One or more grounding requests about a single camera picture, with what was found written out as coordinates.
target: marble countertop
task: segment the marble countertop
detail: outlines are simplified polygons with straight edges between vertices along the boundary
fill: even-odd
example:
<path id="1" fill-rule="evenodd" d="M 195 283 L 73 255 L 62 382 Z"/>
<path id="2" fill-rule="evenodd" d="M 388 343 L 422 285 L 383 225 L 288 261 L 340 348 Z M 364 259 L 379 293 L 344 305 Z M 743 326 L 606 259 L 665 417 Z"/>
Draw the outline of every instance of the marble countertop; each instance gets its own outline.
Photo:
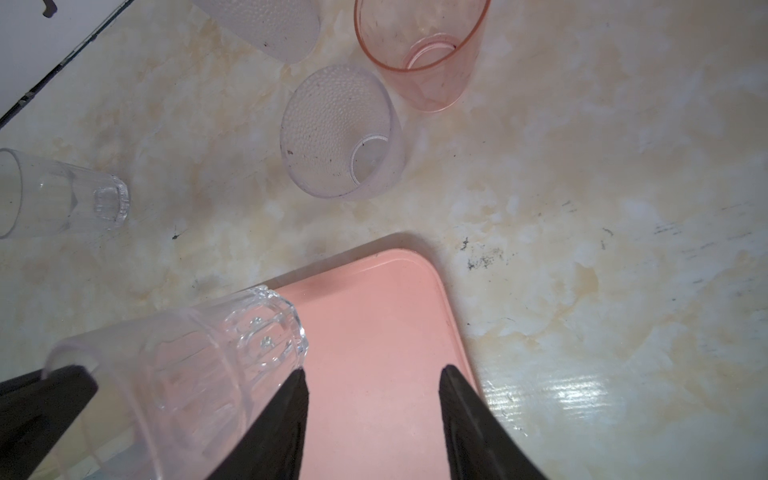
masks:
<path id="1" fill-rule="evenodd" d="M 409 163 L 356 203 L 306 195 L 280 160 L 307 75 L 372 69 L 353 2 L 320 9 L 286 66 L 188 0 L 135 0 L 0 130 L 132 201 L 113 233 L 0 243 L 0 378 L 66 336 L 406 247 L 550 478 L 763 478 L 765 2 L 494 0 L 456 105 L 390 89 Z"/>

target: cup rim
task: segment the cup rim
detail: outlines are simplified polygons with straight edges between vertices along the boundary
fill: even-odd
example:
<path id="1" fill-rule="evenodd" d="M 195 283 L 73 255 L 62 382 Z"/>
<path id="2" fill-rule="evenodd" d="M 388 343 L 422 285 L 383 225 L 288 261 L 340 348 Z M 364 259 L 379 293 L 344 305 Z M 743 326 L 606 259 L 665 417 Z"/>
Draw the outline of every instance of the cup rim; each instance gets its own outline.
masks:
<path id="1" fill-rule="evenodd" d="M 368 47 L 366 47 L 366 43 L 363 41 L 362 36 L 360 36 L 360 27 L 359 27 L 357 18 L 358 18 L 360 3 L 363 1 L 364 0 L 355 0 L 355 11 L 354 11 L 353 17 L 355 20 L 355 36 L 357 37 L 357 43 L 360 44 L 360 48 L 362 48 L 362 51 L 365 52 L 366 57 L 368 57 L 374 64 L 376 64 L 376 67 L 383 68 L 384 70 L 393 71 L 396 73 L 407 73 L 410 71 L 424 71 L 444 61 L 447 61 L 449 58 L 455 55 L 457 51 L 461 50 L 462 47 L 464 47 L 464 45 L 466 45 L 467 42 L 469 42 L 469 40 L 471 40 L 475 35 L 477 35 L 477 32 L 480 29 L 480 26 L 482 25 L 482 22 L 485 20 L 485 14 L 488 13 L 488 7 L 491 5 L 491 0 L 485 0 L 485 5 L 483 5 L 482 12 L 480 12 L 480 17 L 478 18 L 478 21 L 475 23 L 475 26 L 472 27 L 472 30 L 469 32 L 469 34 L 466 37 L 464 37 L 462 42 L 458 44 L 458 46 L 454 48 L 454 50 L 451 53 L 447 54 L 445 57 L 440 58 L 439 60 L 436 60 L 430 64 L 423 65 L 421 67 L 395 68 L 385 63 L 382 63 L 378 58 L 374 57 L 373 54 L 371 54 L 371 52 L 368 50 Z"/>
<path id="2" fill-rule="evenodd" d="M 395 106 L 392 104 L 392 99 L 389 97 L 389 92 L 386 90 L 386 87 L 384 86 L 384 84 L 371 71 L 368 71 L 365 68 L 362 68 L 358 65 L 352 65 L 352 64 L 328 65 L 327 67 L 323 67 L 318 71 L 315 71 L 309 77 L 305 78 L 304 81 L 301 82 L 301 84 L 299 84 L 299 86 L 291 95 L 291 98 L 288 100 L 286 109 L 283 112 L 283 119 L 280 121 L 280 156 L 283 159 L 283 166 L 285 167 L 285 170 L 288 172 L 288 176 L 290 177 L 290 179 L 293 180 L 294 184 L 298 188 L 300 188 L 303 192 L 309 195 L 312 195 L 315 198 L 323 198 L 324 200 L 344 200 L 345 197 L 352 194 L 353 192 L 357 192 L 361 188 L 371 184 L 372 179 L 375 177 L 377 172 L 381 171 L 384 168 L 384 163 L 385 163 L 385 162 L 380 162 L 379 165 L 376 166 L 373 172 L 371 172 L 370 175 L 365 180 L 357 184 L 357 186 L 354 187 L 352 190 L 344 192 L 343 194 L 339 194 L 339 195 L 321 195 L 312 191 L 312 189 L 307 187 L 306 182 L 297 178 L 294 172 L 290 168 L 288 168 L 288 165 L 287 165 L 288 152 L 283 144 L 283 135 L 285 132 L 285 123 L 286 123 L 286 113 L 288 112 L 288 109 L 291 107 L 294 101 L 298 101 L 296 99 L 296 94 L 299 92 L 299 90 L 301 90 L 301 87 L 304 86 L 305 84 L 309 84 L 310 80 L 313 77 L 315 77 L 316 75 L 318 75 L 323 71 L 331 70 L 331 69 L 339 69 L 339 68 L 345 68 L 349 71 L 354 72 L 355 74 L 359 74 L 359 75 L 362 75 L 363 77 L 367 77 L 368 79 L 373 80 L 377 88 L 381 90 L 382 95 L 386 99 L 387 108 L 389 109 L 389 136 L 390 137 L 392 136 L 392 132 L 395 130 L 396 123 L 398 122 L 397 111 L 395 110 Z"/>
<path id="3" fill-rule="evenodd" d="M 11 234 L 16 230 L 16 224 L 18 223 L 18 216 L 22 212 L 22 202 L 24 202 L 24 173 L 22 172 L 22 164 L 19 161 L 16 154 L 18 153 L 16 150 L 13 150 L 11 148 L 0 148 L 0 154 L 7 153 L 13 157 L 13 159 L 16 161 L 16 169 L 18 170 L 18 207 L 16 208 L 16 218 L 13 219 L 13 224 L 8 229 L 7 232 L 0 234 L 0 240 L 3 240 L 5 238 L 9 238 Z"/>

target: textured cup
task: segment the textured cup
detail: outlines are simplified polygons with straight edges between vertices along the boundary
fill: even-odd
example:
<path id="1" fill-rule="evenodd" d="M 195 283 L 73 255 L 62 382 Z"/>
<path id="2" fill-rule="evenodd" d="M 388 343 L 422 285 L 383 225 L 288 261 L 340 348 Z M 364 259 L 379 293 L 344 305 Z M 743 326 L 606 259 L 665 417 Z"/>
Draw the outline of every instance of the textured cup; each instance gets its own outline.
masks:
<path id="1" fill-rule="evenodd" d="M 320 19 L 310 0 L 193 0 L 225 28 L 287 64 L 315 48 Z"/>
<path id="2" fill-rule="evenodd" d="M 320 198 L 375 197 L 406 165 L 384 85 L 352 65 L 326 67 L 299 85 L 283 115 L 280 150 L 296 185 Z"/>

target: clear plastic cup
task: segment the clear plastic cup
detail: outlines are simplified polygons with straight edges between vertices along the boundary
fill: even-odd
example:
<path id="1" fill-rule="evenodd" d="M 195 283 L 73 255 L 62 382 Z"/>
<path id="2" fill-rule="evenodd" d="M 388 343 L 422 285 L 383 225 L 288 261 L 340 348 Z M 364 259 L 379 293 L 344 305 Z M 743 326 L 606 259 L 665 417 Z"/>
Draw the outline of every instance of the clear plastic cup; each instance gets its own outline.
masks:
<path id="1" fill-rule="evenodd" d="M 130 204 L 114 175 L 0 148 L 0 239 L 112 230 Z"/>
<path id="2" fill-rule="evenodd" d="M 293 305 L 265 286 L 62 340 L 43 377 L 82 365 L 98 384 L 54 447 L 62 477 L 206 478 L 306 348 Z"/>
<path id="3" fill-rule="evenodd" d="M 320 18 L 311 0 L 193 0 L 235 35 L 287 64 L 312 53 Z"/>
<path id="4" fill-rule="evenodd" d="M 355 33 L 384 80 L 420 111 L 467 88 L 491 0 L 356 0 Z"/>
<path id="5" fill-rule="evenodd" d="M 288 174 L 320 198 L 375 197 L 406 165 L 402 130 L 384 85 L 353 65 L 310 75 L 288 101 L 280 128 Z"/>

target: drinking glass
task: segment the drinking glass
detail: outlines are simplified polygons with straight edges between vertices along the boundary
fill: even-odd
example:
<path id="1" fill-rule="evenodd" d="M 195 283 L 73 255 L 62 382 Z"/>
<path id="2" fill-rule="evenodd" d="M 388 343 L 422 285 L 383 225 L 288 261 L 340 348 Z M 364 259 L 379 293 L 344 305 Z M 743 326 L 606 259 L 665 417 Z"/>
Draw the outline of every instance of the drinking glass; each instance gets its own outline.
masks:
<path id="1" fill-rule="evenodd" d="M 0 239 L 111 230 L 130 204 L 114 175 L 0 148 Z"/>
<path id="2" fill-rule="evenodd" d="M 287 64 L 312 53 L 320 18 L 311 0 L 193 0 L 235 35 Z"/>
<path id="3" fill-rule="evenodd" d="M 420 111 L 450 107 L 469 83 L 491 0 L 356 0 L 355 33 L 384 80 Z"/>
<path id="4" fill-rule="evenodd" d="M 406 165 L 386 88 L 352 65 L 323 68 L 299 85 L 283 115 L 280 150 L 296 185 L 321 198 L 375 197 Z"/>
<path id="5" fill-rule="evenodd" d="M 81 365 L 98 384 L 54 447 L 62 477 L 206 478 L 306 348 L 293 305 L 265 286 L 62 340 L 43 378 Z"/>

